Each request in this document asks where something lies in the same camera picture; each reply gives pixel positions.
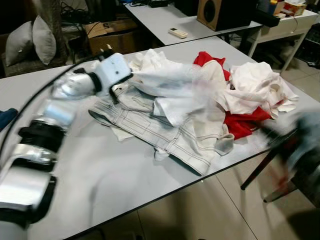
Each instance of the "red cloth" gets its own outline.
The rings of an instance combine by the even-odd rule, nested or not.
[[[205,63],[216,60],[224,68],[224,63],[226,58],[214,58],[210,56],[205,51],[199,52],[198,56],[194,60],[193,64],[199,66],[205,65]],[[226,81],[229,81],[230,72],[223,69],[224,78]],[[258,107],[252,114],[230,114],[229,111],[225,113],[224,123],[227,125],[229,133],[234,135],[234,139],[240,139],[252,134],[253,129],[257,126],[255,123],[262,122],[264,120],[270,119],[271,116],[262,108]]]
[[[230,72],[228,72],[227,70],[224,70],[224,63],[226,61],[225,57],[224,58],[215,58],[215,57],[210,56],[210,54],[207,53],[206,51],[201,51],[201,52],[199,52],[198,56],[194,60],[193,64],[197,64],[202,67],[203,65],[205,65],[205,63],[207,63],[211,60],[216,60],[221,65],[221,67],[223,69],[224,78],[226,81],[229,81]]]

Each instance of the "blue cloth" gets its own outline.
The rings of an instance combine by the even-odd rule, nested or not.
[[[7,111],[0,111],[0,132],[17,116],[18,111],[10,108]]]

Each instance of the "tiled floor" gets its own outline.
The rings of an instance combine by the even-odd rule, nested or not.
[[[320,71],[294,59],[282,77],[320,101]],[[194,184],[101,227],[107,239],[136,233],[145,240],[298,240],[287,217],[314,206],[296,190],[272,203],[267,167],[245,190],[240,184],[265,154]],[[277,160],[271,167],[280,175]],[[81,240],[102,240],[92,232]]]

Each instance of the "cushion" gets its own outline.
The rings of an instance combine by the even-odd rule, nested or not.
[[[21,62],[33,48],[32,23],[28,21],[8,36],[5,45],[5,64],[11,66]]]
[[[35,52],[43,64],[48,65],[57,51],[56,39],[46,22],[37,16],[32,29]]]

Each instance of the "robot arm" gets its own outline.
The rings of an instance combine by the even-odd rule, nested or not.
[[[67,72],[51,87],[0,172],[0,239],[26,239],[29,224],[48,212],[57,179],[51,175],[64,136],[83,99],[108,94],[113,85],[132,76],[120,53],[100,59],[93,72]]]

